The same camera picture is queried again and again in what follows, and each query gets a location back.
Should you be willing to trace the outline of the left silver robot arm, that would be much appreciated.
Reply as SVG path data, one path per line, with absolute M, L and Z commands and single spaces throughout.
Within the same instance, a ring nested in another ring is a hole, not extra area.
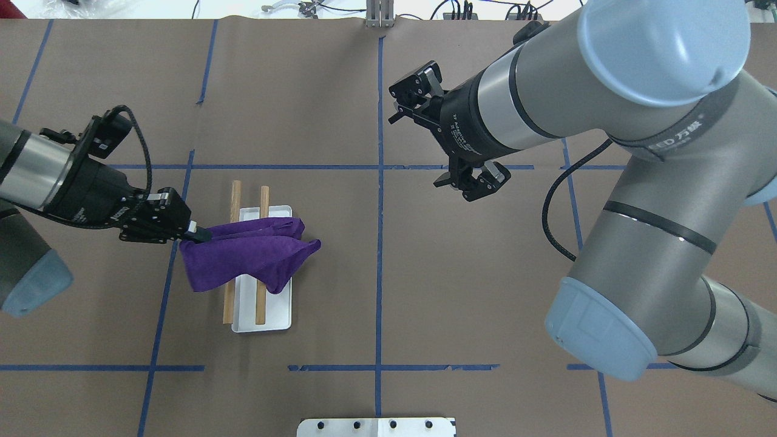
M 106 166 L 128 133 L 140 141 L 145 186 Z M 74 280 L 64 260 L 23 211 L 64 226 L 116 228 L 125 242 L 203 243 L 211 232 L 191 218 L 174 188 L 152 192 L 152 163 L 137 119 L 125 105 L 93 116 L 80 135 L 47 128 L 38 134 L 2 122 L 2 310 L 21 317 L 66 290 Z

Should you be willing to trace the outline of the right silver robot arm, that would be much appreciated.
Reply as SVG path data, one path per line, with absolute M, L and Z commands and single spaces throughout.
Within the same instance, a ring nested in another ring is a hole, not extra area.
M 546 316 L 550 337 L 633 381 L 665 357 L 775 401 L 775 315 L 705 276 L 744 206 L 775 197 L 775 91 L 744 64 L 744 1 L 588 1 L 452 90 L 436 62 L 392 84 L 397 112 L 449 157 L 467 201 L 498 158 L 600 129 L 630 153 Z

